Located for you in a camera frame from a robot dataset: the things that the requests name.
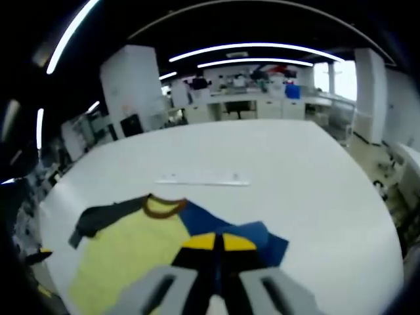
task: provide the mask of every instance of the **gray gripper finger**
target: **gray gripper finger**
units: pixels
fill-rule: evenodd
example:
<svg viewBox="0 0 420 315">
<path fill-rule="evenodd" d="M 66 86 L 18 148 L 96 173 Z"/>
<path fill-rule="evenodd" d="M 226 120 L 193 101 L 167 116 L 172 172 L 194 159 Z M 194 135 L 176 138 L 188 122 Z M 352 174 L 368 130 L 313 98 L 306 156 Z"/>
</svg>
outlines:
<svg viewBox="0 0 420 315">
<path fill-rule="evenodd" d="M 319 315 L 313 294 L 278 268 L 240 273 L 254 315 Z"/>
<path fill-rule="evenodd" d="M 196 280 L 197 271 L 174 266 L 151 269 L 143 278 L 123 289 L 107 315 L 149 315 L 160 307 L 161 315 L 181 315 Z"/>
</svg>

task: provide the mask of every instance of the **chair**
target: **chair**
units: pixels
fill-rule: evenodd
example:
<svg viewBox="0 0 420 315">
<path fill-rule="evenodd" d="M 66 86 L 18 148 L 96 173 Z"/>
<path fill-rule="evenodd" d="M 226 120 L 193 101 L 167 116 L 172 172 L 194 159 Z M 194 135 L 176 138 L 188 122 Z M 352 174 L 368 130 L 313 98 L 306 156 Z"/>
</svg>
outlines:
<svg viewBox="0 0 420 315">
<path fill-rule="evenodd" d="M 241 112 L 250 112 L 251 111 L 251 102 L 250 101 L 237 101 L 237 102 L 228 102 L 225 103 L 226 112 L 237 113 L 238 119 L 242 119 Z"/>
</svg>

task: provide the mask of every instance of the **ceiling light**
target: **ceiling light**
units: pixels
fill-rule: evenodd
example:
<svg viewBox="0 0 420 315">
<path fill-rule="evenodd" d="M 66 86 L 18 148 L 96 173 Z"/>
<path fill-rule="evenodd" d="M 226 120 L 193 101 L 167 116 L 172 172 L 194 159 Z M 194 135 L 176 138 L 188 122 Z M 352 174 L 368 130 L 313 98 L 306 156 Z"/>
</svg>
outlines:
<svg viewBox="0 0 420 315">
<path fill-rule="evenodd" d="M 37 149 L 42 148 L 42 119 L 44 117 L 44 109 L 38 109 L 37 114 Z"/>
<path fill-rule="evenodd" d="M 222 61 L 208 62 L 206 64 L 199 64 L 197 68 L 204 68 L 210 66 L 217 66 L 218 64 L 231 64 L 235 62 L 283 62 L 285 64 L 300 64 L 302 66 L 312 67 L 314 64 L 305 61 L 277 59 L 277 58 L 242 58 L 242 59 L 229 59 Z"/>
<path fill-rule="evenodd" d="M 175 71 L 159 77 L 159 80 L 166 79 L 167 77 L 173 77 L 174 75 L 177 75 L 177 73 Z"/>
<path fill-rule="evenodd" d="M 6 180 L 6 181 L 2 182 L 0 185 L 11 184 L 11 183 L 13 183 L 13 182 L 15 182 L 15 181 L 16 181 L 16 179 L 15 179 L 15 178 L 11 178 L 11 179 L 8 179 L 8 180 Z"/>
<path fill-rule="evenodd" d="M 91 112 L 93 112 L 93 110 L 98 107 L 98 105 L 100 104 L 100 102 L 97 100 L 95 103 L 93 103 L 93 105 L 91 107 L 89 107 L 89 109 L 87 110 L 86 114 L 89 114 Z"/>
<path fill-rule="evenodd" d="M 333 56 L 332 54 L 327 54 L 323 51 L 317 51 L 316 49 L 306 48 L 297 45 L 288 45 L 288 44 L 275 44 L 275 43 L 241 43 L 241 44 L 228 44 L 228 45 L 220 45 L 214 46 L 204 49 L 199 49 L 197 51 L 188 52 L 186 54 L 180 54 L 179 56 L 173 57 L 169 59 L 169 62 L 174 62 L 186 57 L 194 56 L 196 54 L 203 54 L 208 53 L 209 51 L 219 51 L 221 49 L 233 49 L 233 48 L 248 48 L 248 47 L 271 47 L 271 48 L 284 48 L 284 49 L 294 49 L 296 51 L 305 51 L 307 53 L 318 54 L 320 56 L 324 56 L 326 58 L 330 58 L 335 61 L 344 61 L 344 59 Z"/>
<path fill-rule="evenodd" d="M 97 4 L 99 0 L 90 0 L 86 5 L 79 11 L 76 17 L 72 20 L 72 23 L 67 27 L 66 31 L 64 32 L 63 36 L 61 37 L 60 41 L 58 42 L 57 47 L 55 48 L 54 53 L 52 54 L 50 63 L 48 64 L 47 74 L 52 74 L 57 66 L 58 60 L 61 57 L 66 45 L 72 35 L 74 34 L 75 30 L 79 27 L 80 23 L 85 19 L 88 15 L 90 10 Z"/>
</svg>

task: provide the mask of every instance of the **pillar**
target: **pillar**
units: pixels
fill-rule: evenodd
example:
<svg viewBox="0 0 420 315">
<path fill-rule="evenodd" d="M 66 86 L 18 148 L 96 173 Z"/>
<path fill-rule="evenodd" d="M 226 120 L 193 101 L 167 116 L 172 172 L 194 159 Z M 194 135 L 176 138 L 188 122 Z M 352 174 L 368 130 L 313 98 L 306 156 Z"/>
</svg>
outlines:
<svg viewBox="0 0 420 315">
<path fill-rule="evenodd" d="M 387 116 L 387 77 L 381 56 L 369 48 L 356 49 L 357 116 L 354 132 L 380 144 Z"/>
<path fill-rule="evenodd" d="M 329 92 L 335 94 L 335 70 L 334 64 L 328 63 L 328 79 L 329 79 Z"/>
<path fill-rule="evenodd" d="M 297 72 L 298 84 L 305 87 L 314 87 L 314 68 L 303 67 Z"/>
<path fill-rule="evenodd" d="M 137 114 L 144 132 L 159 129 L 164 109 L 154 48 L 126 45 L 100 67 L 110 121 L 124 138 L 121 120 Z"/>
</svg>

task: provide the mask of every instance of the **ceiling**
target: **ceiling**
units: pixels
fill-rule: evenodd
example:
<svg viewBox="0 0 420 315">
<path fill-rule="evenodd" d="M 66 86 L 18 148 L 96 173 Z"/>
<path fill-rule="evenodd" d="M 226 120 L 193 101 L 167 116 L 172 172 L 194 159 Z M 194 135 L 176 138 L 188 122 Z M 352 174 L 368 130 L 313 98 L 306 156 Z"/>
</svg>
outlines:
<svg viewBox="0 0 420 315">
<path fill-rule="evenodd" d="M 208 5 L 168 17 L 138 35 L 130 35 L 145 25 L 179 9 L 204 1 L 100 0 L 80 25 L 66 47 L 55 72 L 45 73 L 33 60 L 38 51 L 47 58 L 60 36 L 84 1 L 10 1 L 3 12 L 12 21 L 2 40 L 6 47 L 3 73 L 7 78 L 0 99 L 0 114 L 10 98 L 24 109 L 19 118 L 18 138 L 3 145 L 0 159 L 7 161 L 21 147 L 34 149 L 35 117 L 38 108 L 45 109 L 43 136 L 58 132 L 63 121 L 85 112 L 96 100 L 104 104 L 98 78 L 101 63 L 126 44 L 155 47 L 161 74 L 176 70 L 192 73 L 196 65 L 225 59 L 226 51 L 211 52 L 169 63 L 168 59 L 188 51 L 240 42 L 272 42 L 302 45 L 323 50 L 342 58 L 353 58 L 352 50 L 371 46 L 353 31 L 325 16 L 290 5 L 262 1 L 234 1 Z M 404 56 L 413 50 L 404 27 L 396 21 L 399 7 L 369 6 L 365 1 L 301 0 L 330 13 L 371 37 L 384 48 L 400 67 L 407 67 Z M 322 61 L 305 52 L 285 49 L 247 49 L 250 56 Z"/>
</svg>

